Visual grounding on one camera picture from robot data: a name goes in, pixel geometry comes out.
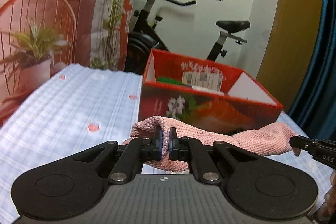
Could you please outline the person's right hand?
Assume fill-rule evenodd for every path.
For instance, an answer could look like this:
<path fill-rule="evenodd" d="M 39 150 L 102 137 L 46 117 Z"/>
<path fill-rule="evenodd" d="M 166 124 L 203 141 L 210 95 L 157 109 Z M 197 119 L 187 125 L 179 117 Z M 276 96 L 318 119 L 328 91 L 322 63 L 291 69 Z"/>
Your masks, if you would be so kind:
<path fill-rule="evenodd" d="M 335 204 L 336 204 L 336 179 L 335 170 L 330 176 L 331 188 L 325 194 L 325 201 L 317 213 L 318 223 L 335 223 Z"/>

